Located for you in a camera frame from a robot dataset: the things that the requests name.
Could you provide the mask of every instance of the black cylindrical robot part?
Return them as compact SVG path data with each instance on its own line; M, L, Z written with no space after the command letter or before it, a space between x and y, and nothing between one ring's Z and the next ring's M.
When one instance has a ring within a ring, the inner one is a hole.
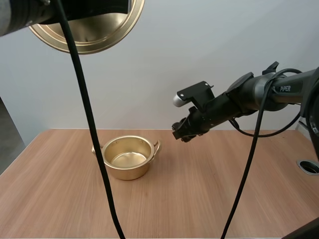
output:
M4 35L41 23L53 17L54 10L50 5L45 5L41 0L10 0L10 24Z

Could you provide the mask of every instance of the wire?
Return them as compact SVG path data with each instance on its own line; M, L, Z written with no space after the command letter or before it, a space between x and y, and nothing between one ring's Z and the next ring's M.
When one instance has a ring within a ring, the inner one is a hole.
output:
M248 172L249 172L251 163L253 161L253 157L254 157L254 153L255 153L255 149L256 149L256 145L257 145L257 140L258 140L258 135L259 135L259 131L260 131L260 126L261 126L261 121L262 121L262 118L263 118L263 113L264 113L264 109L265 109L265 105L266 105L267 96L268 96L269 90L271 88L271 83L272 83L272 81L274 79L275 78L270 79L267 82L267 84L266 84L265 92L264 92L263 98L261 100L260 109L259 109L259 112L258 112L258 117L257 117L257 122L256 122L256 127L255 127L255 133L254 133L254 137L253 137L253 142L251 144L249 156L248 156L248 159L247 159L245 171L243 173L243 177L241 179L241 182L240 182L237 194L236 194L236 198L235 198L233 207L232 207L232 209L230 211L230 214L228 216L226 225L225 225L224 230L223 230L223 234L222 234L220 239L225 239L225 236L227 234L227 231L228 231L228 228L230 226L231 220L233 219L235 211L236 211L236 208L238 206L240 196L241 196L241 194L243 192L243 189L244 189L244 186L245 186L245 182L246 182L246 179L248 177Z
M100 171L102 174L102 178L103 178L103 182L104 182L104 186L105 186L105 190L106 190L106 195L107 195L107 198L109 201L109 207L110 207L110 212L111 212L111 216L113 219L113 223L114 223L114 226L118 232L120 239L125 239L124 233L122 231L122 228L120 226L120 223L119 223L118 217L116 215L116 211L115 211L111 185L110 185L108 173L107 173L105 165L104 165L102 152L100 149L99 139L98 139L98 135L97 135L96 128L95 128L92 108L91 108L90 99L89 99L89 95L88 95L88 91L87 91L87 87L86 87L86 83L85 83L85 79L84 79L84 75L83 75L83 70L82 70L79 54L78 54L78 51L76 49L76 45L75 45L71 30L69 27L69 23L68 23L68 20L66 18L61 1L54 0L52 2L53 2L53 5L57 11L60 25L61 25L63 34L65 36L65 40L68 44L68 48L69 48L72 62L74 65L74 69L75 69L75 73L77 76L77 80L78 80L78 84L79 84L79 88L80 88L80 92L81 92L81 97L82 97L82 101L83 101L83 106L84 106L86 118L88 121L89 129L90 129L90 134L91 134L93 146L94 146L95 153L96 153L96 158L98 160L98 164L100 167Z
M271 137L271 136L275 136L275 135L278 135L282 132L284 132L285 130L287 130L289 127L291 127L295 122L297 122L297 120L300 118L300 113L298 113L296 115L296 117L289 123L287 124L285 127L283 127L282 129L276 131L276 132L273 132L273 133L269 133L269 134L260 134L258 135L259 138L267 138L267 137ZM241 132L242 134L246 135L246 136L250 136L250 137L253 137L254 135L252 133L247 133L243 130L241 130L239 128L239 124L237 123L237 121L235 119L232 119L230 120L230 123L234 126L234 128L236 130L238 130L239 132Z
M302 71L300 70L297 70L297 69L294 69L294 68L286 68L286 69L283 69L281 71L278 71L276 74L274 74L272 76L272 80L282 76L284 73L296 73L296 74L299 74L299 73L302 73ZM291 127L298 119L300 118L300 112L296 115L296 117L288 124L286 125L285 127L283 127L282 129L276 131L276 132L273 132L273 133L270 133L270 134L262 134L262 135L258 135L259 138L267 138L267 137L272 137L272 136L275 136L275 135L278 135L282 132L284 132L285 130L287 130L289 127ZM239 124L237 123L237 121L235 119L231 119L229 121L232 126L238 130L240 133L246 135L246 136L249 136L249 137L253 137L254 135L251 134L251 133L247 133L243 130L240 129L239 127Z

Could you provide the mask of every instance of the metal pot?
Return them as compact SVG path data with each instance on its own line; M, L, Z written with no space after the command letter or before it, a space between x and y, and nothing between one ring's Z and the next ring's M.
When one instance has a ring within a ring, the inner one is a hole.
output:
M161 149L161 142L152 144L143 137L128 135L114 138L100 147L104 164L113 177L133 180L148 171Z

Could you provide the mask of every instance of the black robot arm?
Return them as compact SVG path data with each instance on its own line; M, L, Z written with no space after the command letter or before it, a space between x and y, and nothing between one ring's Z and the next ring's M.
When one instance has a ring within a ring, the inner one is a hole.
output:
M279 111L288 104L302 104L301 116L309 121L312 142L319 158L319 97L317 91L310 90L317 85L319 74L315 75L315 70L301 73L295 69L287 69L276 73L276 68L269 69L263 72L264 75L257 77L252 72L247 73L217 97L206 82L177 92L173 99L175 106L181 107L189 102L194 106L189 108L187 117L172 125L174 137L188 142L225 121L253 114L259 110L265 86L272 80L265 110ZM285 72L297 74L287 77Z

